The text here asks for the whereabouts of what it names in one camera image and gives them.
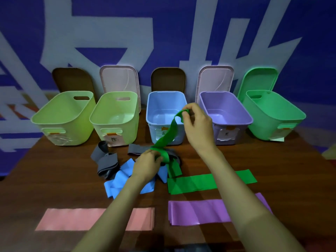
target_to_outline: purple plastic bin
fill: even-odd
[[[230,92],[202,92],[199,106],[212,118],[216,145],[233,145],[253,118],[241,102]]]

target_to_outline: green resistance band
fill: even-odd
[[[245,184],[256,183],[257,180],[249,169],[244,171],[236,171],[237,175]],[[171,195],[178,195],[182,193],[189,193],[200,190],[216,189],[217,185],[212,174],[202,174],[181,178],[169,178],[168,192]]]
[[[183,123],[183,117],[182,117],[182,112],[186,111],[189,113],[189,110],[181,110],[179,111],[173,118],[173,121],[170,124],[170,127],[168,129],[168,131],[166,132],[166,134],[161,137],[160,139],[158,139],[158,141],[154,144],[154,146],[152,146],[152,148],[164,148],[165,146],[167,146],[169,143],[171,143],[174,138],[177,135],[177,123],[175,121],[176,117],[180,117],[181,118],[181,122]]]
[[[173,121],[170,124],[170,127],[166,134],[157,140],[157,142],[151,147],[151,149],[156,150],[161,153],[161,156],[163,157],[164,163],[168,164],[168,176],[169,178],[174,178],[176,176],[182,175],[181,168],[179,164],[176,162],[175,159],[169,159],[168,153],[164,150],[164,147],[167,146],[169,143],[171,143],[174,138],[177,135],[177,123],[175,121],[176,117],[181,118],[181,122],[183,123],[183,117],[182,112],[187,111],[189,113],[189,110],[181,110],[179,111],[173,118]]]

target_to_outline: yellow-green plastic bin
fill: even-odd
[[[93,131],[90,115],[95,108],[90,91],[67,91],[44,105],[31,122],[57,146],[74,146],[87,141]]]
[[[90,116],[90,122],[108,146],[131,144],[138,133],[138,95],[128,91],[103,94]]]
[[[281,140],[306,118],[298,107],[269,90],[247,91],[243,106],[253,117],[250,131],[261,140]]]

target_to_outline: hand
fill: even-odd
[[[132,177],[139,178],[144,184],[147,184],[159,171],[162,160],[160,152],[152,149],[146,150],[135,162]]]
[[[198,153],[216,148],[211,117],[205,114],[197,103],[189,103],[183,110],[191,110],[191,116],[186,111],[182,112],[185,133],[191,146]]]

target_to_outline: left hand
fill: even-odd
[[[133,178],[139,178],[147,184],[157,174],[163,160],[160,152],[149,149],[139,156],[133,167]]]

